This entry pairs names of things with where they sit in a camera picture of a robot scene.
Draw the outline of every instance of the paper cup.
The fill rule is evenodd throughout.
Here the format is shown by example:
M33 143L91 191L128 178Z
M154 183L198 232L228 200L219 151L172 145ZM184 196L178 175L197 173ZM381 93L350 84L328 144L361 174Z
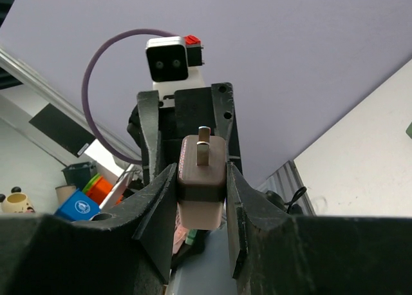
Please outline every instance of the paper cup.
M34 213L34 208L24 193L12 193L1 203L4 213Z
M56 187L57 201L59 202L59 205L63 204L75 191L76 186Z

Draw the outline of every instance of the camera lens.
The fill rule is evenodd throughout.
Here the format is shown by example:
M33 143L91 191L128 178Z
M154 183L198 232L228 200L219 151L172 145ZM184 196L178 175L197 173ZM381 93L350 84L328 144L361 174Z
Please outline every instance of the camera lens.
M158 70L161 70L162 68L163 68L163 62L162 61L157 61L156 62L156 68L158 69Z
M180 61L179 60L174 60L173 61L173 67L174 68L179 68L180 67Z

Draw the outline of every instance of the green rim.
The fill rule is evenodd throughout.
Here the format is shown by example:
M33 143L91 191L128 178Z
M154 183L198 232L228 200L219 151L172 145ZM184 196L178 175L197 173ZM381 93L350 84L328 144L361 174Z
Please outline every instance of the green rim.
M93 186L93 184L96 183L96 181L101 177L100 174L96 174L92 179L90 179L89 183L86 184L86 186L83 188L83 193L86 194L90 188Z

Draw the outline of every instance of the black camera face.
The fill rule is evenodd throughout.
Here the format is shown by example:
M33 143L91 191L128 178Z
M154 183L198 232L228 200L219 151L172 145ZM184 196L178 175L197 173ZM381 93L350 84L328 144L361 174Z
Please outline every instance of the black camera face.
M189 76L183 45L149 47L146 56L153 81L184 81Z

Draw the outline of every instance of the red clip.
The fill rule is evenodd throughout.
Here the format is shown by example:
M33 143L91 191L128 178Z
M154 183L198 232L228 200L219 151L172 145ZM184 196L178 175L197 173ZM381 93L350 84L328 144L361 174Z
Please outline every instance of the red clip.
M186 45L200 44L200 40L194 35L185 36Z

